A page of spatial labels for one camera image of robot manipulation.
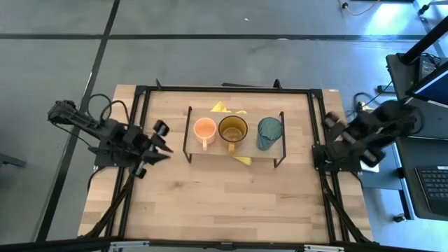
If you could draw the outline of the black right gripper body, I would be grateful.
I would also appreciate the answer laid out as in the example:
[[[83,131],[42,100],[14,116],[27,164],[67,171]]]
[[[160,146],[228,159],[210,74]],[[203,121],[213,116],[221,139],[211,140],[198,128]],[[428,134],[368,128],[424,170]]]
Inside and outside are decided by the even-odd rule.
[[[378,165],[384,159],[384,152],[380,148],[368,146],[368,141],[370,140],[368,136],[356,138],[355,132],[336,113],[328,112],[322,124],[327,130],[340,130],[342,132],[339,137],[339,144],[358,146],[360,148],[360,161],[363,161],[370,167]]]

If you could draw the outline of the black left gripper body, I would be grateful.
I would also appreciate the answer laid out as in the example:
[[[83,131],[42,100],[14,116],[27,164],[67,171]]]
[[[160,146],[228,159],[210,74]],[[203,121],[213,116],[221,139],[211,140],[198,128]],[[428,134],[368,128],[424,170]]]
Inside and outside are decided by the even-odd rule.
[[[169,127],[163,120],[157,120],[157,122],[154,124],[153,129],[155,132],[153,134],[159,134],[162,138],[167,136],[169,133]],[[140,134],[137,138],[137,157],[139,158],[139,162],[135,164],[135,166],[131,169],[131,174],[139,179],[142,179],[146,175],[146,168],[145,165],[148,163],[145,163],[142,160],[142,154],[145,151],[153,151],[153,152],[159,152],[161,150],[157,146],[154,146],[151,142],[151,137],[148,137],[145,134]]]

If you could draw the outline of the small orange mug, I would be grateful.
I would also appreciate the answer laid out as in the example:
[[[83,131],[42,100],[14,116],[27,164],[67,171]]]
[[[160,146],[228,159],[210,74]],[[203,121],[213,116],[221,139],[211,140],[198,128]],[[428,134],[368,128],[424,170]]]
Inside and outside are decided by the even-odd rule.
[[[216,139],[217,125],[211,118],[199,118],[194,124],[193,132],[202,150],[207,151]]]

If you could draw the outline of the tall teal glass tumbler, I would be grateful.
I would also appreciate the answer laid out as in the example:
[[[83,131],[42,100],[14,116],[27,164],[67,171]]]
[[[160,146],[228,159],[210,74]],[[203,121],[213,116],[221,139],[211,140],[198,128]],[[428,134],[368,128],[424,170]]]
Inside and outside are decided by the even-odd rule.
[[[273,117],[263,118],[258,123],[256,146],[261,151],[267,151],[283,135],[281,122]]]

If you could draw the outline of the amber glass mug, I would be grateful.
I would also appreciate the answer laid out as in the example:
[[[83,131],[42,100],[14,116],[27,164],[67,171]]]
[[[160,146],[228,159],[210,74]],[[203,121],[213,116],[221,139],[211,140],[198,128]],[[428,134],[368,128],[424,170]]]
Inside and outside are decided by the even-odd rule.
[[[248,130],[246,121],[237,115],[229,115],[223,118],[218,125],[219,136],[227,144],[230,154],[233,154],[246,138]]]

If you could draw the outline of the wooden shelf black metal legs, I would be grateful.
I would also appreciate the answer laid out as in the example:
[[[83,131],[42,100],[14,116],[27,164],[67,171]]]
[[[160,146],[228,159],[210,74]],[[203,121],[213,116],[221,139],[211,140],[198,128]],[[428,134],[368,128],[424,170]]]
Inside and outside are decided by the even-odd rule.
[[[234,153],[230,153],[228,150],[228,143],[226,143],[217,132],[216,140],[210,146],[208,146],[207,150],[203,150],[202,143],[195,136],[194,124],[200,118],[210,118],[216,123],[216,125],[219,125],[222,119],[229,116],[240,117],[248,125],[248,133],[242,140],[242,143],[237,143]],[[275,141],[268,150],[260,150],[256,146],[258,123],[262,119],[263,116],[256,113],[247,114],[210,112],[206,109],[192,108],[191,106],[189,106],[185,123],[185,134],[182,148],[183,154],[185,155],[185,158],[189,163],[191,163],[192,161],[192,154],[227,155],[237,157],[273,159],[274,167],[277,168],[286,157],[286,140],[284,139],[286,126],[284,122],[284,112],[281,111],[280,114],[276,117],[277,120],[281,121],[281,125],[283,127],[282,135],[280,136],[279,140]]]

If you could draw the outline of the white paper sheet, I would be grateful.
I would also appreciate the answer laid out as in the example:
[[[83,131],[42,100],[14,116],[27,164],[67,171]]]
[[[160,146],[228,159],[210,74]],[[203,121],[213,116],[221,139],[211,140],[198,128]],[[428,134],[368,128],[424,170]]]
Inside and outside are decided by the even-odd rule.
[[[364,172],[374,172],[374,173],[378,173],[379,172],[379,165],[376,164],[373,167],[370,167],[369,165],[365,164],[363,161],[360,161],[360,166],[361,166],[361,170]]]

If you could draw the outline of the grey keyboard desk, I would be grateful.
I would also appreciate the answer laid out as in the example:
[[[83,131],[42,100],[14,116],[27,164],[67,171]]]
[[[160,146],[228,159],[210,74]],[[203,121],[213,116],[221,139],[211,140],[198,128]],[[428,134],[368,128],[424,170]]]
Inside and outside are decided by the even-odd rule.
[[[432,213],[428,208],[415,167],[448,166],[448,140],[401,137],[396,140],[410,201],[418,218],[448,221],[448,217]]]

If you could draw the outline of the yellow cloth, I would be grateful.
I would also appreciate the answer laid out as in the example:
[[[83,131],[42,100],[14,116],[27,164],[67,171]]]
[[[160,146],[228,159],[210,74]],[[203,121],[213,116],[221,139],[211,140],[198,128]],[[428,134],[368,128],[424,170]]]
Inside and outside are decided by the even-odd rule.
[[[218,113],[231,113],[230,110],[227,109],[227,107],[224,105],[223,102],[219,101],[212,109],[211,112],[218,112]],[[240,161],[241,163],[250,166],[252,165],[252,159],[250,157],[237,157],[233,156],[234,159]]]

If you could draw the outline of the black side desk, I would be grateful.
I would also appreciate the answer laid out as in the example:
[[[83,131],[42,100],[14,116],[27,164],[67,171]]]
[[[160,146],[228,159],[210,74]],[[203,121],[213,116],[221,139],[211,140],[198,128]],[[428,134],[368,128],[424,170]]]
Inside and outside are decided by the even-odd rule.
[[[434,67],[429,67],[431,61],[428,56],[422,55],[412,64],[403,64],[399,56],[388,55],[386,62],[397,98],[417,107],[421,112],[417,125],[423,129],[415,137],[448,140],[448,108],[406,94],[406,91],[448,61],[448,58],[435,59]]]

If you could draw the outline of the black keyboard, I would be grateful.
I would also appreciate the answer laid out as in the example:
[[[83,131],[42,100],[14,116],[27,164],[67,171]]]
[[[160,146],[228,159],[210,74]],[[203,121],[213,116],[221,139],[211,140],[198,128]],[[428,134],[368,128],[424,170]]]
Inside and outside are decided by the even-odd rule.
[[[415,167],[430,211],[448,217],[448,166]]]

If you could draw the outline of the dark monitor screen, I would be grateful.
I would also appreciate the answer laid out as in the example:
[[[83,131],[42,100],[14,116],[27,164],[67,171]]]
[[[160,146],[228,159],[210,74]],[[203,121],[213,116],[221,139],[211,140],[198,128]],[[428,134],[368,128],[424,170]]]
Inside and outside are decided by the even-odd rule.
[[[448,108],[448,61],[412,86],[406,94]]]

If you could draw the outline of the black diagonal pole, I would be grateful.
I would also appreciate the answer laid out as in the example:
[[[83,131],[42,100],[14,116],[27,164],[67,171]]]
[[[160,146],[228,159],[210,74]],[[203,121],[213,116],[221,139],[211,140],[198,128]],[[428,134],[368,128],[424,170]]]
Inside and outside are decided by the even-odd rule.
[[[399,56],[400,61],[403,64],[410,64],[447,32],[448,16],[445,17],[432,30],[430,30],[427,35],[425,35],[420,41],[418,41],[404,55]]]

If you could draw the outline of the grey stand foot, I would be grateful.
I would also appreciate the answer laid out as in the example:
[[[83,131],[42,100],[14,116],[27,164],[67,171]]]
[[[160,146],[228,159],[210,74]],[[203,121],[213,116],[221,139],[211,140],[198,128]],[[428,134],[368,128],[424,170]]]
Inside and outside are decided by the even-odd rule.
[[[0,153],[0,167],[3,165],[13,165],[15,167],[23,168],[26,164],[27,163],[23,160]]]

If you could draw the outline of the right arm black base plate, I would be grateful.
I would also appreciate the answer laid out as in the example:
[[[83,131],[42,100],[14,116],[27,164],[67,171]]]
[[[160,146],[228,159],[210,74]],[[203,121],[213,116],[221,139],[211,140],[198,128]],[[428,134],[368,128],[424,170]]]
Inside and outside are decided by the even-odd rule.
[[[345,144],[340,143],[339,151],[336,156],[328,154],[326,145],[313,145],[311,147],[314,166],[325,172],[359,172],[360,167],[343,167],[343,161],[346,157]]]

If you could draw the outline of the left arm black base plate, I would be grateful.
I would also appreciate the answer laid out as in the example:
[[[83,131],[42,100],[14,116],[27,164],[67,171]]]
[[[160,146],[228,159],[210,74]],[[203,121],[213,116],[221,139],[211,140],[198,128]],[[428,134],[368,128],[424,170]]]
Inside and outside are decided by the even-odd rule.
[[[97,154],[94,166],[98,167],[131,167],[139,162],[135,155]]]

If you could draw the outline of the black metal table frame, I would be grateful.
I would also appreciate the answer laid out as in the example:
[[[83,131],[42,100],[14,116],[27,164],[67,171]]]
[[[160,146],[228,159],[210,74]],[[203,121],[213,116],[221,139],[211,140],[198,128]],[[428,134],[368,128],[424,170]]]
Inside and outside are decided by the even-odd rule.
[[[342,113],[333,90],[250,87],[149,87],[118,85],[112,116],[133,122],[145,133],[157,120],[169,128],[170,159],[148,166],[143,179],[130,183],[130,194],[106,233],[125,239],[317,243],[351,240],[323,196],[312,146],[325,134],[326,111]],[[276,118],[284,112],[286,157],[252,158],[247,166],[227,155],[183,154],[188,107],[211,109],[223,102],[231,113]]]

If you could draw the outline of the black front rail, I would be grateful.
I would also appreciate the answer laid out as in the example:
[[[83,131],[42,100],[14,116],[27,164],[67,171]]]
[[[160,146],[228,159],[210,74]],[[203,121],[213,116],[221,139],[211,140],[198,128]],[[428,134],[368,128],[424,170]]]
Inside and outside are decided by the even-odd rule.
[[[297,252],[434,252],[412,248],[382,246],[377,243],[334,241],[329,244],[255,243],[232,241],[126,240],[120,237],[79,237],[52,241],[33,241],[0,245],[0,252],[92,252],[140,247],[181,247],[235,251],[237,249],[292,250]]]

